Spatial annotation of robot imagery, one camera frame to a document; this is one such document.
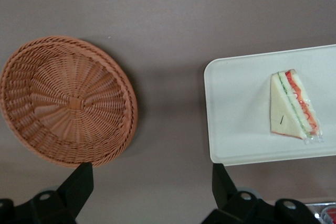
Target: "gray table surface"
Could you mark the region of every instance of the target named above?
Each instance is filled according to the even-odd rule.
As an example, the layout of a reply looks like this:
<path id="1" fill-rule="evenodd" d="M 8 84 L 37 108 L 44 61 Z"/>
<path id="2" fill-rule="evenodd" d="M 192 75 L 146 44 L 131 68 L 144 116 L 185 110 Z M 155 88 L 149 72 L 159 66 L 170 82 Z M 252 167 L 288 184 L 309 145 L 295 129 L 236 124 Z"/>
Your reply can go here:
<path id="1" fill-rule="evenodd" d="M 200 223 L 211 191 L 203 71 L 213 59 L 336 44 L 336 0 L 0 0 L 0 65 L 48 35 L 89 41 L 128 73 L 132 144 L 94 169 L 86 223 Z M 21 204 L 71 173 L 25 149 L 0 119 L 0 198 Z M 228 167 L 265 200 L 336 197 L 335 157 Z"/>

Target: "wicker basket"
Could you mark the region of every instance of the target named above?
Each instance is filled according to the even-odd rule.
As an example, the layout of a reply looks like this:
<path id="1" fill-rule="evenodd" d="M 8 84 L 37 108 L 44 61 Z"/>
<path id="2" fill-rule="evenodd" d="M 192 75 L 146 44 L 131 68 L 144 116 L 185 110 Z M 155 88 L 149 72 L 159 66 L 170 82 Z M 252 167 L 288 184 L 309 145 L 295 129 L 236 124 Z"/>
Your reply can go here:
<path id="1" fill-rule="evenodd" d="M 0 102 L 29 150 L 67 167 L 113 160 L 138 120 L 134 91 L 117 63 L 70 37 L 37 39 L 14 52 L 2 72 Z"/>

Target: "sandwich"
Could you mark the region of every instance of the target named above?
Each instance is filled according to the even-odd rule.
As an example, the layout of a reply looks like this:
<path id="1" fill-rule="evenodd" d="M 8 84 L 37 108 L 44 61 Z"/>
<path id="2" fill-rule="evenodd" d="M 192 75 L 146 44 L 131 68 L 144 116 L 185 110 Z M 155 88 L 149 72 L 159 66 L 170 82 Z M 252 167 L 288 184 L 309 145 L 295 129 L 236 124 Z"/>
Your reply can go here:
<path id="1" fill-rule="evenodd" d="M 271 131 L 301 139 L 320 136 L 315 110 L 294 69 L 271 76 Z"/>

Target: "white plastic tray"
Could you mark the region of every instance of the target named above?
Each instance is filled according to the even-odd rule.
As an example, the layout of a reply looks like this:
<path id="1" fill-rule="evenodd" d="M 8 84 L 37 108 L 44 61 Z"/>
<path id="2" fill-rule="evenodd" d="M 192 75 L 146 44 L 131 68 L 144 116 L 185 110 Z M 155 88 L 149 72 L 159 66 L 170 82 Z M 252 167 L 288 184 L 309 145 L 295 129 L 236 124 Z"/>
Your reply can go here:
<path id="1" fill-rule="evenodd" d="M 270 132 L 270 76 L 296 69 L 323 143 Z M 336 45 L 217 59 L 204 72 L 210 156 L 239 165 L 336 155 Z"/>

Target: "bread slice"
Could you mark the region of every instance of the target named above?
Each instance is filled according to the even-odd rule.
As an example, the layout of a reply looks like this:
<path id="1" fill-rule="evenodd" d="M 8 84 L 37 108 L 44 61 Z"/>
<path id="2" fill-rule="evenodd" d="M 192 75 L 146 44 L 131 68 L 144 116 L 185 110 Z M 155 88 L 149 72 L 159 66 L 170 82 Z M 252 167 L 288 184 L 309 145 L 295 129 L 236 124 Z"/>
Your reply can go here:
<path id="1" fill-rule="evenodd" d="M 320 134 L 315 111 L 294 69 L 271 76 L 271 131 L 301 139 Z"/>

